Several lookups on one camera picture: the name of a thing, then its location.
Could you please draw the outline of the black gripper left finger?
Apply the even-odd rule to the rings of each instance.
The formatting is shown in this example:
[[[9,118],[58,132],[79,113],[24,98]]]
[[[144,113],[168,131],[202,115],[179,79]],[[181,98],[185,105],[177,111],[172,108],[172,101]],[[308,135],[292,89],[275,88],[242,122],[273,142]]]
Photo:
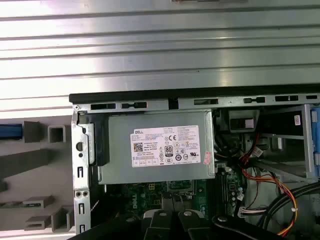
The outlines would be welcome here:
[[[149,210],[146,217],[126,213],[73,236],[72,240],[169,240],[172,213]]]

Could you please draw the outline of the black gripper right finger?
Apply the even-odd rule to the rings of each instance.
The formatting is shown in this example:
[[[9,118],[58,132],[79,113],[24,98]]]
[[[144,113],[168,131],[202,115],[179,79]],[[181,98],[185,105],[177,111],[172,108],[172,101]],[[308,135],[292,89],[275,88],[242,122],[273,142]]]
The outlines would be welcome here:
[[[279,240],[280,236],[229,215],[210,220],[193,210],[179,212],[178,218],[188,240]]]

